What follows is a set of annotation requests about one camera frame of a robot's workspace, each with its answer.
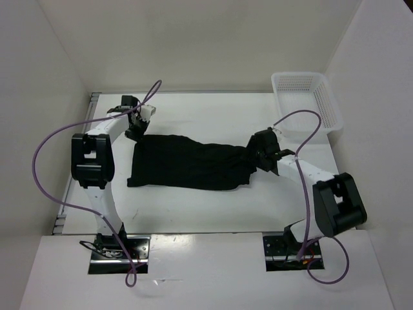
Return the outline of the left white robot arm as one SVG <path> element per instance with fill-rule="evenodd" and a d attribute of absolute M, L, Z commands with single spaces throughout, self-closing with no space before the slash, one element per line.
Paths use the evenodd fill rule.
<path fill-rule="evenodd" d="M 97 223 L 94 243 L 81 244 L 105 258 L 124 257 L 129 249 L 111 188 L 115 174 L 112 143 L 122 134 L 133 141 L 143 137 L 156 108 L 139 104 L 137 98 L 123 96 L 121 104 L 108 110 L 94 128 L 72 136 L 72 177 L 85 190 Z"/>

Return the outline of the black shorts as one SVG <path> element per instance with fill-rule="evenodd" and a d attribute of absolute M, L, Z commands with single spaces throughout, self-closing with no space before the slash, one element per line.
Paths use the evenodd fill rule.
<path fill-rule="evenodd" d="M 234 190 L 248 185 L 257 171 L 245 151 L 242 146 L 200 143 L 186 136 L 145 135 L 135 144 L 127 186 Z"/>

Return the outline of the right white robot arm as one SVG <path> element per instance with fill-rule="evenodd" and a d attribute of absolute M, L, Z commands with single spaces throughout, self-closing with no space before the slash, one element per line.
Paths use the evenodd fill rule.
<path fill-rule="evenodd" d="M 283 247 L 288 253 L 301 254 L 312 240 L 335 237 L 367 221 L 365 206 L 350 174 L 332 174 L 299 159 L 290 149 L 281 149 L 271 128 L 251 136 L 247 158 L 257 168 L 303 187 L 305 218 L 283 231 Z"/>

